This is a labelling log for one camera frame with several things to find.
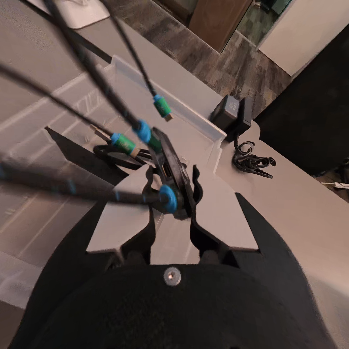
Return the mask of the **grey hdmi switch box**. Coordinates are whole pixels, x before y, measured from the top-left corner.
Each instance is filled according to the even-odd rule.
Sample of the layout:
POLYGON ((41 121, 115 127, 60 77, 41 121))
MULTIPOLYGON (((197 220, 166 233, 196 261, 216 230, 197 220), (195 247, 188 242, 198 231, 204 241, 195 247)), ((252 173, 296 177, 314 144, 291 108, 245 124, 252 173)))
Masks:
POLYGON ((162 183, 159 189, 162 206, 177 220, 191 218, 194 199, 190 179, 168 136, 152 128, 148 148, 162 183))

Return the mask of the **white cabinet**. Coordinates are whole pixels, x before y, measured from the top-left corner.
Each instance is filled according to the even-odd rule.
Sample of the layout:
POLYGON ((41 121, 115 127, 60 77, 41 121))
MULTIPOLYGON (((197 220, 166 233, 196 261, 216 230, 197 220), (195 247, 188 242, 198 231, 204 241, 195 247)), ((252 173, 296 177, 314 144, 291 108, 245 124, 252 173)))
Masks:
POLYGON ((348 22, 348 0, 294 0, 258 50, 294 78, 348 22))

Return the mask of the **clear plastic bin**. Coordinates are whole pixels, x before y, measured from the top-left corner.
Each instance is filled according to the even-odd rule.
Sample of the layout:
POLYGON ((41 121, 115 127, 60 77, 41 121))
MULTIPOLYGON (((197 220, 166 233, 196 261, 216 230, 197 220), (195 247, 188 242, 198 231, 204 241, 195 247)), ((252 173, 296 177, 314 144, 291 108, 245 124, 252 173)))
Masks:
MULTIPOLYGON (((170 64, 170 81, 164 76, 155 80, 157 91, 165 97, 174 113, 174 126, 160 120, 150 101, 142 77, 135 68, 114 57, 105 76, 123 101, 138 117, 166 133, 178 155, 188 165, 204 164, 213 172, 220 158, 223 133, 209 126, 207 119, 220 100, 220 95, 207 87, 176 62, 170 64)), ((92 86, 84 74, 71 80, 56 93, 77 107, 79 111, 114 132, 124 133, 136 142, 136 135, 117 116, 92 86)), ((93 131, 74 116, 54 106, 48 99, 40 99, 1 122, 1 154, 14 162, 47 170, 49 175, 67 175, 69 178, 109 189, 119 181, 109 173, 99 175, 67 160, 45 127, 56 131, 72 142, 92 152, 102 143, 93 131)), ((43 268, 68 231, 82 218, 90 203, 44 198, 31 190, 1 188, 1 252, 27 264, 43 268)), ((155 214, 156 240, 151 249, 154 264, 196 264, 198 250, 190 242, 189 222, 155 214)))

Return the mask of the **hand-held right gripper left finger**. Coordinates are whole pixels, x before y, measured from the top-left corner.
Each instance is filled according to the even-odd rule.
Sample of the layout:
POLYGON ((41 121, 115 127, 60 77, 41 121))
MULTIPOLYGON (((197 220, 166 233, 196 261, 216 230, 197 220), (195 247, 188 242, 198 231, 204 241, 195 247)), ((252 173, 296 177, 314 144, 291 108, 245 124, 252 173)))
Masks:
POLYGON ((146 253, 154 241, 155 222, 149 206, 107 203, 86 252, 146 253))

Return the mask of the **black power adapter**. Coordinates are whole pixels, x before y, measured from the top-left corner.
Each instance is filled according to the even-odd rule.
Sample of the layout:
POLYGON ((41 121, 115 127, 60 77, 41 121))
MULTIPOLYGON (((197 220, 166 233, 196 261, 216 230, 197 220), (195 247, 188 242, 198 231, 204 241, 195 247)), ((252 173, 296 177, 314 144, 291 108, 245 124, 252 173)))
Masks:
POLYGON ((225 141, 232 143, 235 136, 246 132, 252 123, 252 99, 238 101, 226 95, 209 116, 209 121, 226 133, 225 141))

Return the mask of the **brown cardboard box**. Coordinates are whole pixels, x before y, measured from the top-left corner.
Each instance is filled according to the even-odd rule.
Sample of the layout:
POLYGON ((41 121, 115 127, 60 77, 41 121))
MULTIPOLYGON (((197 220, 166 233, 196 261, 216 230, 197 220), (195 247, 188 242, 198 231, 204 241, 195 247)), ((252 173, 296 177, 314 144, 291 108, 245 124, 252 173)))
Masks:
POLYGON ((221 53, 251 3, 252 0, 199 0, 188 28, 221 53))

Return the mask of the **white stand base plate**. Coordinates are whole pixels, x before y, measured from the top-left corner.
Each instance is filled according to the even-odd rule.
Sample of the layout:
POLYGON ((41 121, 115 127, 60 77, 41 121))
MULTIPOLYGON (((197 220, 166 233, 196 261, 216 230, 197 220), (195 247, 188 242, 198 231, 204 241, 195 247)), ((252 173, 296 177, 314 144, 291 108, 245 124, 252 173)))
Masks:
POLYGON ((110 17, 99 0, 58 0, 55 1, 66 24, 72 29, 81 29, 110 17))

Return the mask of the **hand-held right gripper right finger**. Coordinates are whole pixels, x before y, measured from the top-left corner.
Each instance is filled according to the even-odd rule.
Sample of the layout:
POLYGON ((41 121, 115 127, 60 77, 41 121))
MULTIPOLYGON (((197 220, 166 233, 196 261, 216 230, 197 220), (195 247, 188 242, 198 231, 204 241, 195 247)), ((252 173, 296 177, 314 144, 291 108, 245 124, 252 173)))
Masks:
POLYGON ((199 251, 257 251, 237 193, 205 167, 193 166, 190 240, 199 251))

